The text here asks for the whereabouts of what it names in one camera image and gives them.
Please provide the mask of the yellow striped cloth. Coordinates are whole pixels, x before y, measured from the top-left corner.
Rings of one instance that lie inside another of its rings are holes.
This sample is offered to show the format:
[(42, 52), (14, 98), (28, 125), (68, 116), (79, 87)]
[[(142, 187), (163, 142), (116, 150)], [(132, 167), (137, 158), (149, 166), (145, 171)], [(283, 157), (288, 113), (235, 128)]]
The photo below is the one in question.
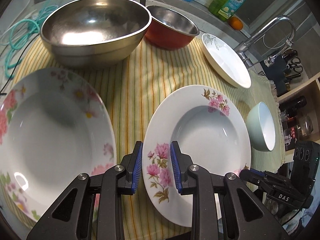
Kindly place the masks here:
[[(61, 67), (37, 38), (27, 46), (26, 56), (11, 84), (38, 69)], [(117, 158), (129, 153), (145, 137), (156, 108), (171, 92), (186, 85), (206, 85), (225, 94), (245, 119), (257, 103), (270, 109), (276, 125), (277, 142), (272, 152), (252, 150), (251, 166), (275, 172), (285, 160), (279, 108), (273, 83), (249, 70), (249, 89), (235, 88), (223, 80), (206, 60), (198, 38), (185, 48), (166, 51), (145, 41), (116, 66), (104, 70), (75, 70), (99, 93), (111, 117)], [(143, 183), (133, 196), (123, 198), (125, 239), (165, 239), (189, 231), (165, 219), (151, 204)]]

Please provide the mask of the wooden shelf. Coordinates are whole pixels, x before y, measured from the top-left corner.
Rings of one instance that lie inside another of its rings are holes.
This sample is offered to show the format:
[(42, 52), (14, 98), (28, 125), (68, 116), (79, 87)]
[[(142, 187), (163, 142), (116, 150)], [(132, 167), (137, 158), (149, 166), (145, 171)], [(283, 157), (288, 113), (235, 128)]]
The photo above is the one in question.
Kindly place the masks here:
[(286, 154), (298, 140), (319, 142), (319, 74), (278, 98)]

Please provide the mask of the large floral plate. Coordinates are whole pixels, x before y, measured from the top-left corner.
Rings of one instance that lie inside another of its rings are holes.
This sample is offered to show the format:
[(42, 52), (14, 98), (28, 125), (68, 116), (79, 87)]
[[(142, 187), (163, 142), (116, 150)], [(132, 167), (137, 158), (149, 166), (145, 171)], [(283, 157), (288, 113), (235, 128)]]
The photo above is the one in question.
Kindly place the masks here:
[(1, 105), (1, 184), (18, 210), (37, 221), (80, 173), (116, 163), (107, 109), (94, 88), (61, 68), (16, 83)]

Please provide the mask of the floral plate pink flowers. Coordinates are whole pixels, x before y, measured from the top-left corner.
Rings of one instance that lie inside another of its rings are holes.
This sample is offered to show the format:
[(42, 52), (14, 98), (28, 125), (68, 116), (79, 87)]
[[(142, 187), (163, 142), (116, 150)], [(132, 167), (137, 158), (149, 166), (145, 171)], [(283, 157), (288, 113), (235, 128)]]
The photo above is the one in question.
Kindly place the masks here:
[(220, 91), (189, 85), (172, 92), (158, 106), (147, 127), (143, 150), (143, 180), (157, 211), (179, 226), (190, 227), (191, 195), (175, 186), (170, 144), (210, 173), (239, 174), (251, 165), (248, 131), (239, 110)]

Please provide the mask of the orange fruit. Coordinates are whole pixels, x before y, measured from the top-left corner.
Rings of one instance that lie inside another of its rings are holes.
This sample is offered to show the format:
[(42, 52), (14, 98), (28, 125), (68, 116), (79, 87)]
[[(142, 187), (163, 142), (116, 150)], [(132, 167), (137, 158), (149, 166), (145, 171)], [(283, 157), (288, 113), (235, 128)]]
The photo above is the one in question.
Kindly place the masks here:
[(234, 30), (242, 30), (244, 25), (243, 22), (237, 18), (237, 17), (230, 17), (228, 20), (228, 24), (234, 29)]

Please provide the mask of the pale green ceramic bowl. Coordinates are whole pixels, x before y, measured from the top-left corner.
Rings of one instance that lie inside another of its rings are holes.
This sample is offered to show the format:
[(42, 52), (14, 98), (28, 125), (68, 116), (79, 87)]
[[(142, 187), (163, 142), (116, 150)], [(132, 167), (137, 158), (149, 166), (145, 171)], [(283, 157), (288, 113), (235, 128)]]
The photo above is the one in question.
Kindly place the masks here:
[(258, 151), (271, 152), (276, 144), (272, 114), (264, 102), (259, 102), (248, 113), (246, 127), (251, 146)]

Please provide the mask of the black scissors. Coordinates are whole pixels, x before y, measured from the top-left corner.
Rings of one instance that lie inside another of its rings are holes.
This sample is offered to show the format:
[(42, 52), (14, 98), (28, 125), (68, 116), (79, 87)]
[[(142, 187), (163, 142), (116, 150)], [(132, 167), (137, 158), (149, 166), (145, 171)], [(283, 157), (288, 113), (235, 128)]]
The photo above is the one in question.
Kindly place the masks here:
[(297, 74), (301, 74), (304, 70), (302, 64), (301, 64), (301, 60), (299, 57), (294, 56), (288, 63), (287, 66), (290, 70), (292, 70), (293, 72), (297, 73)]

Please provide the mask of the white plate grey leaf pattern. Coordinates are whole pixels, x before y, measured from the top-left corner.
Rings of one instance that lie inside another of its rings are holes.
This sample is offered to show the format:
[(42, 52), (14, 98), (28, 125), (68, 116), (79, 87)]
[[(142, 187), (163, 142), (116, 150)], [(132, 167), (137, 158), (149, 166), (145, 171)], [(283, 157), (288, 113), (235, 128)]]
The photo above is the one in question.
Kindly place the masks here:
[(226, 42), (212, 34), (203, 34), (201, 41), (207, 61), (226, 82), (236, 88), (251, 87), (251, 77), (246, 66)]

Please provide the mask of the red steel bowl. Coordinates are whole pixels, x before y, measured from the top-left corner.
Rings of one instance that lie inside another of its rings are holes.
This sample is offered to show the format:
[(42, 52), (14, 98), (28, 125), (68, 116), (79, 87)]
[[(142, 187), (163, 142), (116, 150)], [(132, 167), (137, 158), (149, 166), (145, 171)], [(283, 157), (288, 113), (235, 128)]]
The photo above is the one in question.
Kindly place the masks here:
[(152, 21), (145, 37), (159, 48), (181, 49), (200, 34), (196, 24), (180, 12), (158, 5), (148, 5), (146, 8)]

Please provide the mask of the large stainless steel bowl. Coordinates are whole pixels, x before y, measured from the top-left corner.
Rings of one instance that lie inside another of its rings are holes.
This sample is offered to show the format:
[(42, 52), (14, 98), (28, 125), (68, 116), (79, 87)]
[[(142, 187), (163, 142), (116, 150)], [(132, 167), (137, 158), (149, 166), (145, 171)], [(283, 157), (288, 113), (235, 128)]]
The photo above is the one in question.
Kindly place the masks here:
[(134, 0), (74, 0), (52, 12), (40, 37), (64, 67), (101, 69), (127, 58), (152, 21)]

